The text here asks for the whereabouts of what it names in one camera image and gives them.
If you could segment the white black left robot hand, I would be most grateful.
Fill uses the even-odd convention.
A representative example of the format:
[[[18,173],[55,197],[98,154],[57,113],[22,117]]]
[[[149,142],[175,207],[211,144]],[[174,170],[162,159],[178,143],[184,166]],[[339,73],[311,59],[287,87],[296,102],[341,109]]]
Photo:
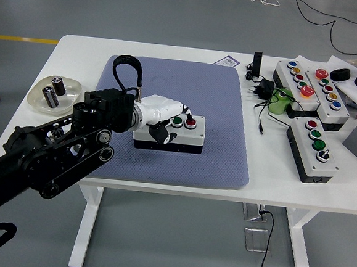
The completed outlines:
[[[156,94],[134,101],[132,125],[130,130],[136,131],[146,125],[149,127],[149,134],[158,144],[165,145],[177,136],[176,133],[169,133],[166,127],[173,122],[174,117],[186,114],[187,119],[195,121],[189,107],[180,101],[158,96]]]

